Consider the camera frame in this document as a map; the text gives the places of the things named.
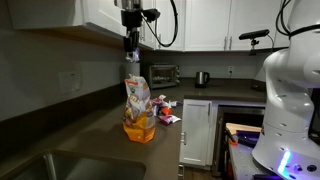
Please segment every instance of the cabinet door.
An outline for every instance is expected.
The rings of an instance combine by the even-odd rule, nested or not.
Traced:
[[[292,0],[284,9],[284,13],[283,13],[283,19],[285,22],[285,25],[288,28],[288,20],[291,14],[291,10],[293,8],[293,4],[294,4],[295,0]],[[274,47],[288,47],[290,44],[290,40],[288,36],[282,35],[280,34],[278,31],[276,32],[276,37],[275,37],[275,41],[274,41]]]
[[[186,51],[226,48],[231,0],[186,1]]]
[[[206,165],[211,101],[184,100],[180,162]]]
[[[143,9],[152,9],[155,8],[155,1],[154,0],[143,0]],[[149,23],[149,26],[151,27],[151,29],[154,31],[154,22]],[[147,25],[147,23],[142,20],[142,26],[140,28],[140,43],[154,49],[155,47],[155,37],[152,33],[152,31],[150,30],[149,26]]]
[[[121,9],[114,5],[114,0],[83,0],[85,23],[124,36],[126,28],[122,26]]]
[[[232,0],[227,49],[250,50],[250,39],[239,40],[239,36],[247,32],[269,29],[269,36],[274,39],[279,7],[279,0]],[[256,40],[259,44],[255,49],[272,47],[272,41],[268,36]]]
[[[184,19],[185,0],[174,0],[178,13],[178,34],[175,42],[170,47],[162,47],[156,42],[156,49],[161,50],[184,50]],[[157,36],[161,43],[171,43],[174,35],[175,20],[172,5],[169,0],[156,0],[156,8],[161,13],[157,22]]]

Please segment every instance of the dark countertop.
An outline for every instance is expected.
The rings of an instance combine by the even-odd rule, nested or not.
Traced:
[[[165,101],[183,102],[184,98],[265,102],[265,92],[250,88],[248,80],[216,80],[208,88],[194,87],[193,79],[183,79],[178,87],[155,89],[152,98],[163,94]],[[0,177],[31,156],[47,149],[94,154],[142,162],[146,180],[176,179],[179,165],[181,121],[165,126],[157,122],[152,141],[140,144],[129,141],[121,117],[125,103],[112,109],[97,110],[60,131],[32,144],[24,151],[0,162]],[[182,107],[173,108],[182,117]]]

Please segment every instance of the orange bag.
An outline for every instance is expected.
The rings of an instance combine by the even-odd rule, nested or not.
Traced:
[[[155,133],[155,117],[148,84],[139,76],[131,76],[125,80],[125,84],[128,99],[124,110],[123,129],[131,141],[146,143],[153,139]]]

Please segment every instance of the oven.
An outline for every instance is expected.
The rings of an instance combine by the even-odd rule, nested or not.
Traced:
[[[150,65],[148,83],[151,89],[176,86],[179,84],[179,66],[169,64]]]
[[[265,106],[229,106],[218,107],[215,146],[212,161],[212,175],[223,176],[226,165],[227,139],[225,138],[226,123],[235,123],[262,127]]]

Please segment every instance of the sink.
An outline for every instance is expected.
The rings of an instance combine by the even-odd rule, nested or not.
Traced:
[[[142,180],[144,164],[65,151],[32,157],[0,179],[14,180]]]

